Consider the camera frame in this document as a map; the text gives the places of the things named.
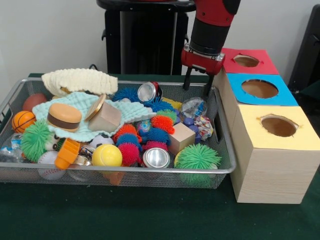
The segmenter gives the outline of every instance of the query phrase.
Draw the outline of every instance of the blue paper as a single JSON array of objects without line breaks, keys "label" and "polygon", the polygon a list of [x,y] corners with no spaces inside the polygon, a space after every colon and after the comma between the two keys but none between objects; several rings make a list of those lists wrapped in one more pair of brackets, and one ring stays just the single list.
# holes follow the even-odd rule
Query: blue paper
[{"label": "blue paper", "polygon": [[[228,73],[227,76],[232,91],[240,103],[251,105],[298,106],[294,96],[279,75]],[[242,84],[248,80],[263,80],[270,83],[278,89],[278,94],[270,98],[253,96],[245,92],[242,88]]]}]

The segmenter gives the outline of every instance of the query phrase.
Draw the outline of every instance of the red paper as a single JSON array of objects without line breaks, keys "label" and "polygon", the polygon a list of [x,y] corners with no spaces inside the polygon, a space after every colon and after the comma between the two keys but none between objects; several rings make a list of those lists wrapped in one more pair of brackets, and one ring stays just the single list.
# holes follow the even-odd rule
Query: red paper
[{"label": "red paper", "polygon": [[[225,61],[223,64],[227,74],[266,74],[279,75],[266,50],[263,49],[231,49],[223,48]],[[236,62],[237,56],[249,56],[258,60],[257,66],[243,66]]]}]

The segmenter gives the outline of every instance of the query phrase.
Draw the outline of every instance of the circular hole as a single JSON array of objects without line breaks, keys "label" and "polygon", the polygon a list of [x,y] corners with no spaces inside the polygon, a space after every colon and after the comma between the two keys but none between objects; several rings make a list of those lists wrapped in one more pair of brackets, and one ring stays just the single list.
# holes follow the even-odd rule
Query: circular hole
[{"label": "circular hole", "polygon": [[250,79],[245,81],[242,83],[242,89],[246,93],[261,99],[269,99],[279,93],[275,85],[260,79]]},{"label": "circular hole", "polygon": [[259,64],[258,59],[256,59],[253,56],[247,56],[247,55],[237,55],[234,58],[234,60],[240,66],[247,67],[247,68],[253,68],[253,67],[258,66],[258,64]]},{"label": "circular hole", "polygon": [[269,133],[279,137],[290,137],[297,130],[292,121],[281,116],[266,117],[261,123]]}]

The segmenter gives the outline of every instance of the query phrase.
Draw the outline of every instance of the wire mesh basket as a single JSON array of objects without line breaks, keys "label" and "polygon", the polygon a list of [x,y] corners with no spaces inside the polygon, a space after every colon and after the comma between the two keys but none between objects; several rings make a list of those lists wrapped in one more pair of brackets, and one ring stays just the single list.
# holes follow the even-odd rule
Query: wire mesh basket
[{"label": "wire mesh basket", "polygon": [[[118,81],[118,88],[136,88],[143,82]],[[183,83],[159,82],[163,96],[183,102],[192,97],[201,97],[205,84],[192,83],[188,91],[183,90]],[[13,116],[22,110],[25,100],[33,94],[43,93],[47,99],[52,95],[45,88],[40,78],[28,78],[17,82],[0,106],[0,146],[14,133],[11,121]],[[201,141],[216,150],[222,157],[219,169],[178,169],[174,168],[175,156],[170,153],[168,168],[146,167],[101,167],[71,165],[59,179],[45,179],[43,172],[59,171],[53,164],[12,163],[1,162],[0,182],[37,183],[37,184],[67,184],[67,185],[102,185],[131,187],[165,187],[165,188],[209,188],[216,189],[226,174],[236,167],[235,153],[229,136],[225,113],[222,107],[219,91],[212,87],[207,102],[207,116],[210,118],[214,132],[212,137]],[[196,184],[189,181],[197,178]]]}]

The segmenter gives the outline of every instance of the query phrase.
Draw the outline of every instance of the yellow paper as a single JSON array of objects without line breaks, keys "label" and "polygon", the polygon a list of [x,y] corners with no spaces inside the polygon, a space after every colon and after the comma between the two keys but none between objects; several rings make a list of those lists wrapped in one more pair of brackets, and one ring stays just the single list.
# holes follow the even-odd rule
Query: yellow paper
[{"label": "yellow paper", "polygon": [[[240,104],[239,110],[254,148],[320,151],[320,139],[301,107]],[[287,137],[268,132],[262,125],[262,119],[269,115],[291,120],[296,132]]]}]

